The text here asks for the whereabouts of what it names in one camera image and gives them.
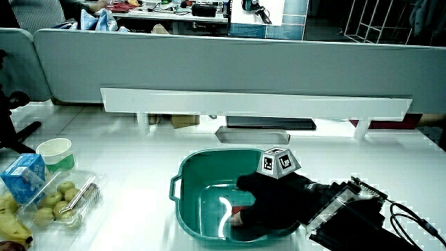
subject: basin handle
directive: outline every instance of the basin handle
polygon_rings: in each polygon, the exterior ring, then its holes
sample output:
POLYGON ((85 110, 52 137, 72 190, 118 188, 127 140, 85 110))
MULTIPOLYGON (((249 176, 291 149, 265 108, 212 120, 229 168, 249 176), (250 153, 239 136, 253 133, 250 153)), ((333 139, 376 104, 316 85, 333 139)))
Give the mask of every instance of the basin handle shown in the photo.
POLYGON ((175 184, 178 180, 182 179, 181 175, 177 175, 170 180, 170 193, 169 198, 173 201, 179 200, 180 198, 175 197, 175 184))

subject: white tabletop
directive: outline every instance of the white tabletop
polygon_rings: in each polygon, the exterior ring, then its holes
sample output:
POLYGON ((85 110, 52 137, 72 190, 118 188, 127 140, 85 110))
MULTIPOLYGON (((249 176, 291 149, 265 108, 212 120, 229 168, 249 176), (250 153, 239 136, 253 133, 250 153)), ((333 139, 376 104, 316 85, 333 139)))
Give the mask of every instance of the white tabletop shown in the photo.
MULTIPOLYGON (((76 169, 106 173, 108 183, 103 200, 86 225, 73 233, 35 233, 29 250, 231 250, 205 246, 189 236, 178 224, 174 202, 169 199, 170 179, 178 173, 189 154, 213 148, 272 145, 221 144, 214 132, 224 117, 201 117, 201 124, 174 130, 167 123, 151 126, 140 135, 132 114, 106 113, 99 107, 61 107, 48 102, 32 103, 17 109, 13 120, 17 129, 39 119, 42 128, 25 141, 31 147, 54 137, 72 140, 76 169)), ((446 154, 417 130, 371 130, 365 140, 351 138, 348 121, 315 120, 312 132, 290 132, 290 148, 302 168, 299 174, 320 183, 342 182, 351 175, 411 207, 429 219, 440 233, 446 229, 446 154)), ((6 168, 18 154, 0 150, 6 168)), ((384 228, 389 229, 388 204, 383 211, 384 228)), ((415 224, 407 224, 423 250, 445 250, 423 234, 415 224)), ((284 237, 264 247, 244 250, 324 250, 305 239, 305 231, 284 237)))

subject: green cup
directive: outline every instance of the green cup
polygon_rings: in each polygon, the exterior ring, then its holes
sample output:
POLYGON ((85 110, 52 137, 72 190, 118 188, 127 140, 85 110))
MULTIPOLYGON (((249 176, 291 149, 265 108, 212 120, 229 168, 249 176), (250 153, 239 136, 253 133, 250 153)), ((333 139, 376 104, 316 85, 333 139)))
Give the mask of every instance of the green cup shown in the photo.
POLYGON ((42 156, 48 171, 54 173, 59 169, 69 170, 75 166, 71 146, 69 139, 50 139, 40 144, 36 149, 36 153, 42 156))

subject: white marker cube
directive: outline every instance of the white marker cube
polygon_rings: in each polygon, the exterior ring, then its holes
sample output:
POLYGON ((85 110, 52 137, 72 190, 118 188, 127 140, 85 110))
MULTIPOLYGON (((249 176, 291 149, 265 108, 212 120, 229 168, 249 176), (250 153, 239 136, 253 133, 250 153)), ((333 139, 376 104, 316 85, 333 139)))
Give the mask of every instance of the white marker cube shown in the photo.
POLYGON ((281 178, 299 168, 298 161, 289 149, 275 147, 262 153, 257 172, 273 178, 281 178))

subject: gray partition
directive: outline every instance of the gray partition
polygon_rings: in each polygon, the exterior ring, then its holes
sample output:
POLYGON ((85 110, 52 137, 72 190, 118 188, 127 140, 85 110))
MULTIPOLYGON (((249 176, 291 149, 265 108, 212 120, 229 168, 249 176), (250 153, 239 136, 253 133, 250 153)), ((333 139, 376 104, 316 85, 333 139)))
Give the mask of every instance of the gray partition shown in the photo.
POLYGON ((34 42, 66 102, 119 87, 404 97, 414 112, 446 112, 445 48, 51 29, 34 42))
POLYGON ((7 56, 0 70, 0 84, 9 96, 14 91, 23 91, 31 101, 46 101, 51 98, 42 66, 40 65, 33 36, 23 29, 0 28, 0 50, 7 56))

